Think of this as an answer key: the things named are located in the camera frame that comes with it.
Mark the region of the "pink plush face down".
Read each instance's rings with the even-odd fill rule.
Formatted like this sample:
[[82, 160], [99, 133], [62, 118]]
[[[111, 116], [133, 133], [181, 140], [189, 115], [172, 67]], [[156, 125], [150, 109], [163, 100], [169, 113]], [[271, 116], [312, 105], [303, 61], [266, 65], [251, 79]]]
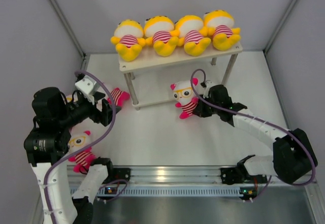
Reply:
[[196, 108], [199, 99], [194, 93], [191, 83], [196, 87], [198, 82], [197, 78], [193, 78], [170, 85], [173, 91], [173, 98], [177, 101], [175, 107], [182, 109], [182, 113], [179, 115], [180, 119], [187, 119], [193, 115], [193, 110]]

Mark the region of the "yellow frog plush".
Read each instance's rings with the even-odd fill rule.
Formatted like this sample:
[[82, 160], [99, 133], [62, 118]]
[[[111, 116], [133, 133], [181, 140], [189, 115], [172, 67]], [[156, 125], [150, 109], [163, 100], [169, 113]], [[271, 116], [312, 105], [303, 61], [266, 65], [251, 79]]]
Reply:
[[201, 17], [185, 15], [175, 22], [175, 30], [179, 31], [178, 46], [183, 47], [186, 54], [199, 56], [211, 43], [208, 28]]
[[167, 16], [154, 16], [145, 20], [144, 36], [146, 45], [152, 46], [159, 56], [170, 56], [179, 41], [179, 31]]
[[120, 22], [110, 41], [118, 55], [127, 62], [135, 60], [146, 46], [141, 24], [132, 19]]
[[212, 39], [213, 47], [220, 51], [232, 48], [241, 40], [239, 27], [234, 27], [234, 18], [225, 10], [214, 10], [203, 16], [204, 26]]

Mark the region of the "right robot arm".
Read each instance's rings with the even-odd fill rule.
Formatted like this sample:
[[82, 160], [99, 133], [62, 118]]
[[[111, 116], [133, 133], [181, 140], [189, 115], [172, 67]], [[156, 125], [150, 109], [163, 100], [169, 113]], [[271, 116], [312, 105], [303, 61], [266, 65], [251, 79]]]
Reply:
[[312, 174], [312, 179], [315, 177], [318, 161], [302, 129], [284, 129], [253, 115], [245, 105], [234, 103], [223, 85], [206, 81], [201, 87], [204, 93], [199, 96], [194, 115], [201, 118], [217, 115], [223, 122], [258, 139], [272, 152], [267, 156], [253, 154], [240, 160], [237, 176], [241, 181], [248, 182], [256, 175], [271, 175], [295, 185], [308, 173]]

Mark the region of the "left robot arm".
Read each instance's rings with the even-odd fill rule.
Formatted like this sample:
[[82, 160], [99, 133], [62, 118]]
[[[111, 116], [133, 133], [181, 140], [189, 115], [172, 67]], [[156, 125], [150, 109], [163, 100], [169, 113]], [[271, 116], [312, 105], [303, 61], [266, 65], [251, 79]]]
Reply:
[[84, 180], [81, 196], [73, 197], [67, 174], [70, 129], [86, 119], [106, 126], [110, 131], [120, 108], [110, 105], [101, 92], [94, 102], [78, 90], [76, 102], [68, 102], [56, 87], [47, 87], [34, 94], [32, 108], [34, 127], [24, 141], [28, 163], [36, 175], [43, 203], [44, 223], [91, 223], [93, 201], [100, 184], [114, 179], [109, 159], [94, 159]]

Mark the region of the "pink plush near shelf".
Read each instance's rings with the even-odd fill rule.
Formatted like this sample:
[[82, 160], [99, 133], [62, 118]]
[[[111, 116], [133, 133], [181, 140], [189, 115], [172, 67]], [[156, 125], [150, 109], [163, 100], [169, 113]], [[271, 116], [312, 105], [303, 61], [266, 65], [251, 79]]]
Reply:
[[130, 99], [130, 94], [124, 90], [121, 90], [119, 87], [104, 84], [108, 91], [110, 92], [111, 96], [113, 97], [114, 103], [118, 107], [123, 107], [124, 103]]

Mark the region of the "white two-tier shelf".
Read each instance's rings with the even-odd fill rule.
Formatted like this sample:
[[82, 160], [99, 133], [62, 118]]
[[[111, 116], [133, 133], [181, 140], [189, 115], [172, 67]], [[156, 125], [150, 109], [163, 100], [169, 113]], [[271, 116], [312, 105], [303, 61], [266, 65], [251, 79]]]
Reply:
[[183, 48], [176, 48], [172, 55], [162, 57], [146, 47], [134, 61], [126, 62], [121, 57], [118, 61], [133, 107], [140, 110], [173, 101], [170, 84], [189, 80], [196, 69], [203, 69], [206, 75], [216, 75], [216, 81], [225, 85], [242, 51], [242, 45], [237, 43], [227, 51], [209, 46], [197, 57], [186, 54]]

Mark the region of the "pink plush far left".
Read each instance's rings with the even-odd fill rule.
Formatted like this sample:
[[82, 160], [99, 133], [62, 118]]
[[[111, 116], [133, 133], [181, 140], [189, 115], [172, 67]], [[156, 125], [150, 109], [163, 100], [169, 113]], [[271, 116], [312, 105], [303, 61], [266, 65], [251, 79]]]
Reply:
[[76, 102], [78, 99], [77, 99], [77, 96], [76, 95], [66, 95], [66, 99], [64, 99], [64, 102], [67, 104], [67, 103], [70, 103], [70, 102]]

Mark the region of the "aluminium rail frame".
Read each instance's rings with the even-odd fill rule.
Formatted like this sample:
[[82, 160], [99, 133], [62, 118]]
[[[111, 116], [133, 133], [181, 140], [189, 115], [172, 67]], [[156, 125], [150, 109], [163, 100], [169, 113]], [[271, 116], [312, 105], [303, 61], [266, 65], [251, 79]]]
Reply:
[[221, 171], [233, 166], [117, 166], [109, 180], [130, 185], [222, 185]]

